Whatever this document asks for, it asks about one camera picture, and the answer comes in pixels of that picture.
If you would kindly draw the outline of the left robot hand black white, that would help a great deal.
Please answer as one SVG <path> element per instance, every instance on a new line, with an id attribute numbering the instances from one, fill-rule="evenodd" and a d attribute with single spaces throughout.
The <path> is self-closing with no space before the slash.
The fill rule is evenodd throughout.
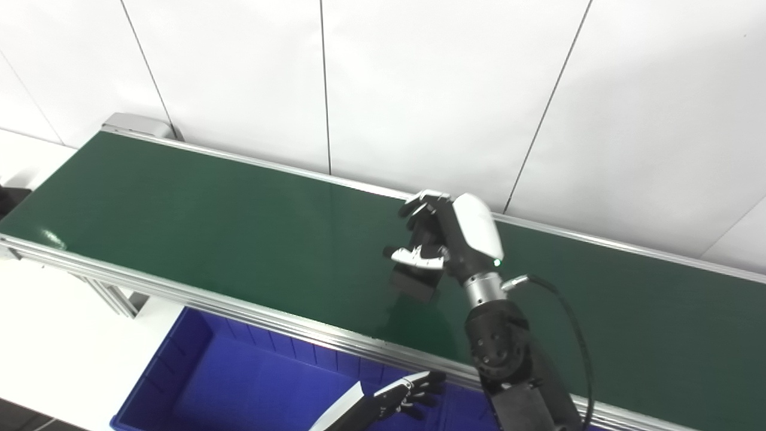
<path id="1" fill-rule="evenodd" d="M 362 383 L 356 382 L 323 412 L 310 430 L 366 430 L 374 423 L 382 422 L 395 414 L 405 414 L 411 419 L 425 420 L 422 406 L 437 406 L 437 395 L 444 392 L 446 373 L 422 371 L 406 375 L 391 384 L 366 394 Z"/>

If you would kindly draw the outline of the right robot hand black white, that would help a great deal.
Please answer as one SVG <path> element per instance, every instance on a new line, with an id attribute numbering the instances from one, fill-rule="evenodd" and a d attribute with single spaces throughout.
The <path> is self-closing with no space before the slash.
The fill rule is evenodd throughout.
<path id="1" fill-rule="evenodd" d="M 420 241 L 386 246 L 383 256 L 398 265 L 446 272 L 460 283 L 493 272 L 505 254 L 490 208 L 471 193 L 456 198 L 433 189 L 414 194 L 399 208 L 407 229 L 421 230 Z"/>

